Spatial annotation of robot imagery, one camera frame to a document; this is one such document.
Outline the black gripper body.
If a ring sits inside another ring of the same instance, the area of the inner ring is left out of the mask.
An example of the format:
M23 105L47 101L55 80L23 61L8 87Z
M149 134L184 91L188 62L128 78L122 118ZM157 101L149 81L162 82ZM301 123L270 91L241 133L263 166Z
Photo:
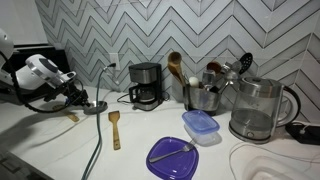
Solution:
M51 90L44 98L46 102L55 100L58 95L66 96L66 105L88 106L88 94L84 88L78 89L73 83L63 83Z

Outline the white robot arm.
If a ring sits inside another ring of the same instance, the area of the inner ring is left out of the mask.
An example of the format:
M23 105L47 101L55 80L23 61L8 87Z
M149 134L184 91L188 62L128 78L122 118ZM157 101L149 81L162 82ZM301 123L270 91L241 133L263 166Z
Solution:
M44 83L51 86L54 91L47 96L47 100L54 99L58 94L63 94L68 98L68 103L72 105L90 105L87 92L79 90L73 84L76 76L74 71L63 73L49 59L40 54L28 57L25 66L15 71L9 58L14 51L12 39L6 32L0 29L0 67L8 64L11 73L1 70L0 82L13 87L16 90L36 90Z

